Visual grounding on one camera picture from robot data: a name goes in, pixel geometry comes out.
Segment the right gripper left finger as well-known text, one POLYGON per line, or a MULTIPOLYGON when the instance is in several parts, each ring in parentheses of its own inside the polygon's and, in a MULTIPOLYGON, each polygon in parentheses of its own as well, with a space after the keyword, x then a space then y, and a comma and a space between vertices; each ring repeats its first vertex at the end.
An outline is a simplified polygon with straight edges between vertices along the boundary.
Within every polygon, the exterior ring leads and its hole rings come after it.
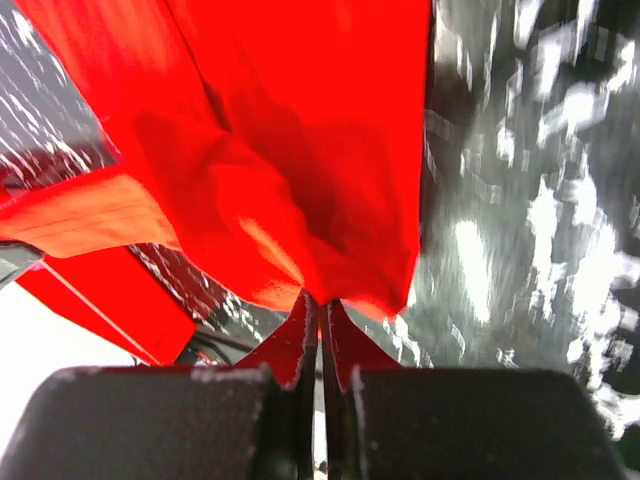
POLYGON ((309 479, 318 307, 231 367, 62 369, 34 392, 5 479, 309 479))

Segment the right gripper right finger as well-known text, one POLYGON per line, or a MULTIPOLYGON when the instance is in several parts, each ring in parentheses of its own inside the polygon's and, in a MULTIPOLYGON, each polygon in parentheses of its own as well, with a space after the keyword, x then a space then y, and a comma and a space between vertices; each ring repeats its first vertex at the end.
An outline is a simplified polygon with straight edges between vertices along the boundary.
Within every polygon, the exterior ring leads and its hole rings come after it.
POLYGON ((621 479, 569 375, 409 368, 334 301, 319 312, 332 479, 621 479))

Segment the red t shirt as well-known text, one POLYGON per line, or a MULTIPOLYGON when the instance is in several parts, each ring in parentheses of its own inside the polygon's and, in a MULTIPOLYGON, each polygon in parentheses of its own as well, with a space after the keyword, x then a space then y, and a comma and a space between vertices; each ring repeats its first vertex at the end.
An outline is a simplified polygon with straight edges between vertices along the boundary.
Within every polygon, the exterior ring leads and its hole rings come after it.
POLYGON ((118 162, 31 194, 4 238, 157 243, 253 304, 406 305, 426 1, 23 1, 118 162))

